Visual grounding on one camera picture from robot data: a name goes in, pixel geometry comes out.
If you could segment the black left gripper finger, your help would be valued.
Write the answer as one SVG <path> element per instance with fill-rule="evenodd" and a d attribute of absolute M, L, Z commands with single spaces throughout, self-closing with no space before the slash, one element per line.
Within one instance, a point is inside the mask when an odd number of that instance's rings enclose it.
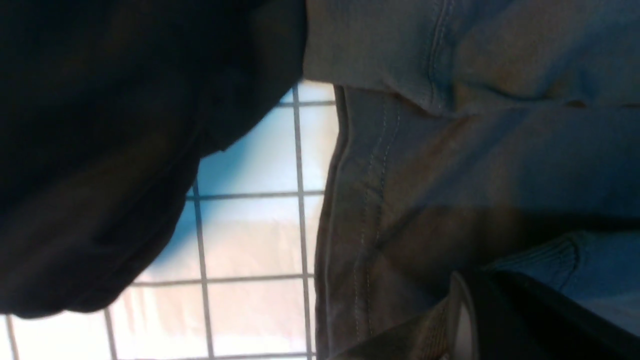
<path fill-rule="evenodd" d="M 454 272 L 451 360 L 637 360 L 639 338 L 530 276 Z"/>

